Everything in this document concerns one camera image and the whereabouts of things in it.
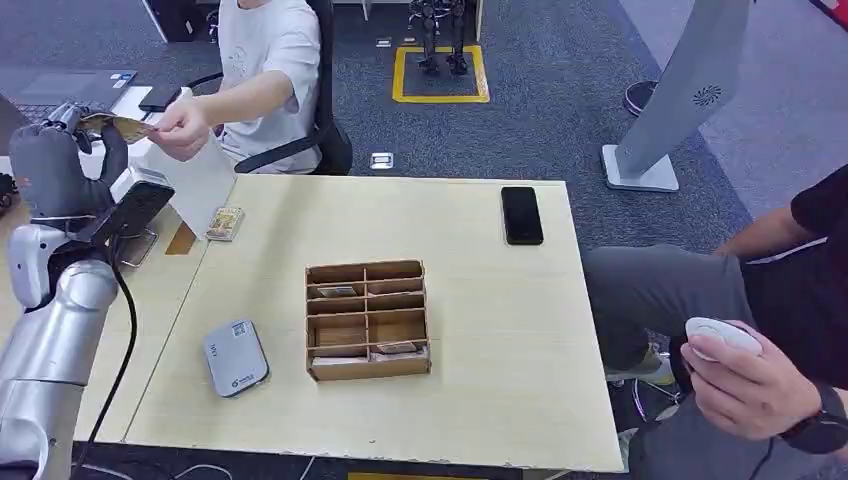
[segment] game controller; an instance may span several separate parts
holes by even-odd
[[[752,337],[751,334],[737,326],[722,322],[721,320],[703,317],[690,318],[686,322],[686,335],[689,336],[689,338],[692,338],[692,336],[695,335],[713,337],[721,340],[731,347],[745,350],[746,352],[753,353],[754,355],[761,355],[763,353],[763,346],[760,345],[760,342]],[[716,361],[714,358],[710,358],[709,356],[699,352],[696,348],[692,348],[692,351],[708,362]]]

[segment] wristwatch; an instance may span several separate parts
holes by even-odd
[[[814,382],[822,409],[801,420],[780,436],[790,447],[814,455],[833,453],[848,445],[848,416],[845,405],[832,387]]]

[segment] robot finger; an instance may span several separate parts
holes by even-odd
[[[82,113],[81,107],[65,102],[59,105],[56,110],[53,110],[44,122],[42,122],[42,125],[73,132],[82,117]]]

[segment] cardboard organizer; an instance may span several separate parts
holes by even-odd
[[[315,380],[430,372],[417,260],[306,269],[306,369]]]

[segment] person's hand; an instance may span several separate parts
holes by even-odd
[[[762,440],[815,415],[821,409],[815,385],[766,337],[742,322],[729,323],[750,333],[763,353],[756,356],[706,336],[693,336],[681,347],[704,416],[729,433]],[[693,347],[716,362],[702,359]]]
[[[169,156],[181,162],[190,160],[209,139],[209,124],[200,103],[193,98],[172,103],[149,138]]]

